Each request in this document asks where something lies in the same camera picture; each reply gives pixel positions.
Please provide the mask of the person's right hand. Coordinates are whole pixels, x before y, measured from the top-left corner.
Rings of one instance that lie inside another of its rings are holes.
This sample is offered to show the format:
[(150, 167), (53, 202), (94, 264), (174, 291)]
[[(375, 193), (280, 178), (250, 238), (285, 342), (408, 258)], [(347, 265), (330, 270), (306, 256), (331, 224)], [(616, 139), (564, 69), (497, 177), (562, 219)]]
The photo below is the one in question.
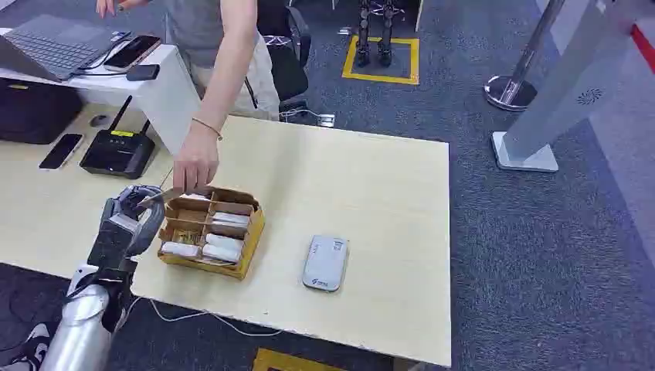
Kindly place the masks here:
[(96, 0), (96, 13), (103, 19), (149, 3), (149, 0)]

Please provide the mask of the robot left hand grey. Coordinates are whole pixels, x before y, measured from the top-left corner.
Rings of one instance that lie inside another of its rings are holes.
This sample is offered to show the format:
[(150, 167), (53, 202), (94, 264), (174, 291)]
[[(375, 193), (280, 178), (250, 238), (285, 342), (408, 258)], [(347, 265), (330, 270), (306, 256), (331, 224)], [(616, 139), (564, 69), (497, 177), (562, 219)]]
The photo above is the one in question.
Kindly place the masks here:
[(98, 268), (118, 269), (151, 245), (165, 218), (161, 188), (129, 185), (104, 205), (100, 227), (87, 258)]

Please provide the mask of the person's left hand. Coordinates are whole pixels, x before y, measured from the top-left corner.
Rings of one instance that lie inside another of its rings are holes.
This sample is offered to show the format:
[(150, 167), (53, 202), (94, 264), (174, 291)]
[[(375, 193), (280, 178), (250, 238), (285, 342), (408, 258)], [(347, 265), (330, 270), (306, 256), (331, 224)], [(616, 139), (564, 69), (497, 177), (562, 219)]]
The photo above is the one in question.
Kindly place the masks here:
[(173, 187), (183, 193), (193, 193), (207, 186), (219, 165), (219, 133), (212, 127), (192, 121), (189, 132), (173, 167)]

